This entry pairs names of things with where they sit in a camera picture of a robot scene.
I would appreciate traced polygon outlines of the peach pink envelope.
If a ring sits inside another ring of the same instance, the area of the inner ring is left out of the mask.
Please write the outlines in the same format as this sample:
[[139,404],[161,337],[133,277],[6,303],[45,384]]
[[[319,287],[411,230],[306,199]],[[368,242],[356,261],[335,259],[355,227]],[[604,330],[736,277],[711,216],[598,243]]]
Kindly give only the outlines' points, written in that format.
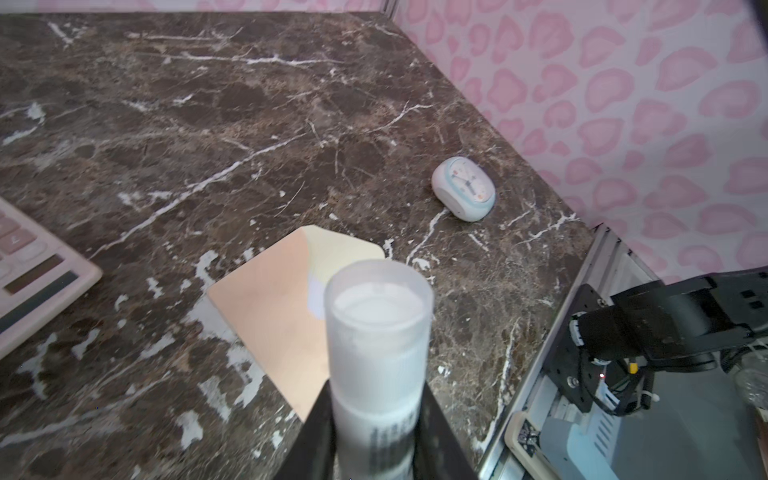
[[300,420],[329,378],[325,320],[308,310],[308,275],[383,259],[371,242],[302,226],[215,283],[208,297]]

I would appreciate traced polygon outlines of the white letter paper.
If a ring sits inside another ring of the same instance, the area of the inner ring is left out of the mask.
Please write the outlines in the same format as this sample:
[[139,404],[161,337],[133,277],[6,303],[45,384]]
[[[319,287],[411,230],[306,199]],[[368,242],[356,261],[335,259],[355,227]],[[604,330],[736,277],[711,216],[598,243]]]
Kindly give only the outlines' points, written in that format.
[[325,320],[324,294],[325,283],[310,273],[308,275],[308,310],[315,318],[321,321]]

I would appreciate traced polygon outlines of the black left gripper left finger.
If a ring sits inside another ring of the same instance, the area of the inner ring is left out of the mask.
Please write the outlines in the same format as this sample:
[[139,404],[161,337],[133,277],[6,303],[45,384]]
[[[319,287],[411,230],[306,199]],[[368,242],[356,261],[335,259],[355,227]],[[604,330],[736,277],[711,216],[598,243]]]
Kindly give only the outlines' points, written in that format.
[[274,480],[331,480],[336,459],[330,381],[327,380]]

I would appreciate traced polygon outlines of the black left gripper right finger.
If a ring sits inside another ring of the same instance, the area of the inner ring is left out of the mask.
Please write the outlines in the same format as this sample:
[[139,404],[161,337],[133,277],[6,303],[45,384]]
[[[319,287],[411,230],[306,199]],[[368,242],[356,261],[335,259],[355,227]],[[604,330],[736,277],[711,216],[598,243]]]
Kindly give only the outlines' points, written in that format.
[[424,384],[415,428],[413,478],[477,479],[428,384]]

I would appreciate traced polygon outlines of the white glue stick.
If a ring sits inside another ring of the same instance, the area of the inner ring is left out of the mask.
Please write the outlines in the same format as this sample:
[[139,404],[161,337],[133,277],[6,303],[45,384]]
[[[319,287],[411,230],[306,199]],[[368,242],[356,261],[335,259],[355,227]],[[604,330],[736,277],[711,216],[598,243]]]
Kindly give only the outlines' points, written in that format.
[[364,260],[324,293],[336,455],[344,479],[408,479],[434,293],[411,267]]

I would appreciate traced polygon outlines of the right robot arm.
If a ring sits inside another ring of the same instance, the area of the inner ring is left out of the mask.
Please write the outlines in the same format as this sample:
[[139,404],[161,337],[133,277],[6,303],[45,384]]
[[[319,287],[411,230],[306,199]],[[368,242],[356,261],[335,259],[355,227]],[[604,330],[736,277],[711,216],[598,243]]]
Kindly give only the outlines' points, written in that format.
[[605,303],[578,291],[543,370],[572,404],[624,417],[648,410],[658,372],[697,373],[767,334],[764,267],[653,281]]

